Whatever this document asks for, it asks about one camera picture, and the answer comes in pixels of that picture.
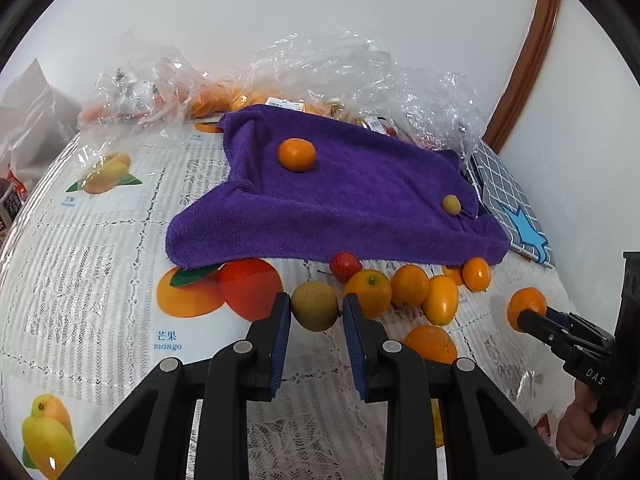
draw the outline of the blue gripper pad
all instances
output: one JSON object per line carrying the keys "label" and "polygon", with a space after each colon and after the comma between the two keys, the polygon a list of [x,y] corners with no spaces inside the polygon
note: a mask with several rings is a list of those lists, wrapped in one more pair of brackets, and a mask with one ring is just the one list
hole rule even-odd
{"label": "blue gripper pad", "polygon": [[271,380],[269,388],[271,395],[276,396],[276,392],[282,383],[282,372],[284,370],[284,358],[287,354],[287,343],[289,342],[289,329],[291,327],[291,301],[287,299],[283,302],[280,311],[280,320],[278,321],[278,329],[273,342],[273,350],[271,351]]}
{"label": "blue gripper pad", "polygon": [[369,391],[367,389],[367,381],[365,380],[364,349],[351,304],[346,299],[342,302],[342,326],[344,327],[344,336],[347,339],[347,350],[349,351],[349,360],[351,361],[353,382],[356,390],[360,394],[360,398],[366,400]]}

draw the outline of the purple towel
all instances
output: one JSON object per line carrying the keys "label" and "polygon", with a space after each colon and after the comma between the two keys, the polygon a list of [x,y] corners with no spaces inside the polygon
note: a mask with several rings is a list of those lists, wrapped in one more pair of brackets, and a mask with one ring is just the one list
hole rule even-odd
{"label": "purple towel", "polygon": [[[226,114],[220,127],[228,180],[166,234],[166,253],[183,269],[253,257],[328,262],[343,250],[360,259],[459,266],[481,256],[497,264],[509,249],[493,216],[476,218],[478,198],[451,152],[265,105]],[[289,137],[315,145],[313,169],[281,167],[278,146]],[[448,194],[468,216],[444,212]]]}

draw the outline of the gray checkered cloth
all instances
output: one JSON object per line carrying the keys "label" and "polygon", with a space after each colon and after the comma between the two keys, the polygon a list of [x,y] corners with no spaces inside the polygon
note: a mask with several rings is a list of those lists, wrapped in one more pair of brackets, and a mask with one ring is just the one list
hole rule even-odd
{"label": "gray checkered cloth", "polygon": [[546,267],[555,266],[554,254],[527,196],[484,142],[466,165],[466,177],[487,211],[500,222],[511,249]]}

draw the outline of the plastic bag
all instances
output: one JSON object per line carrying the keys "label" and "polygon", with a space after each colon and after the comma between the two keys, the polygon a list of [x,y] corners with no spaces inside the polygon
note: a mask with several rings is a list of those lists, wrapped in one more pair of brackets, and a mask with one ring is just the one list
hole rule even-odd
{"label": "plastic bag", "polygon": [[206,78],[175,47],[137,53],[141,49],[129,34],[121,41],[130,60],[100,75],[94,97],[78,115],[78,180],[69,192],[101,194],[139,182],[129,172],[137,148],[179,144],[176,126],[207,87]]}
{"label": "plastic bag", "polygon": [[26,200],[54,158],[76,134],[63,103],[34,60],[0,101],[0,177]]}
{"label": "plastic bag", "polygon": [[403,68],[373,40],[351,31],[288,36],[259,51],[245,73],[210,88],[212,97],[203,93],[193,117],[264,104],[271,97],[275,105],[289,103],[307,113],[393,132],[425,149],[449,148],[465,160],[486,129],[463,76]]}
{"label": "plastic bag", "polygon": [[103,72],[95,96],[78,115],[82,129],[92,123],[127,122],[142,127],[158,120],[180,123],[204,76],[175,47],[130,60]]}

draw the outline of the yellow mango illustration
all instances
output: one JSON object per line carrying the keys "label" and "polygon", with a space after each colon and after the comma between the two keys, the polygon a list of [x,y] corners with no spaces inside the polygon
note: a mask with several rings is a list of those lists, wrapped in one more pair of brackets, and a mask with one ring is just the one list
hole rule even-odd
{"label": "yellow mango illustration", "polygon": [[55,418],[28,416],[22,423],[22,440],[29,457],[48,480],[57,480],[76,456],[73,438]]}
{"label": "yellow mango illustration", "polygon": [[129,174],[130,165],[131,158],[126,153],[109,153],[81,179],[82,188],[89,194],[104,193]]}
{"label": "yellow mango illustration", "polygon": [[31,416],[48,416],[49,418],[55,418],[65,427],[71,437],[74,436],[69,412],[66,410],[62,401],[55,395],[44,394],[33,399],[31,403]]}

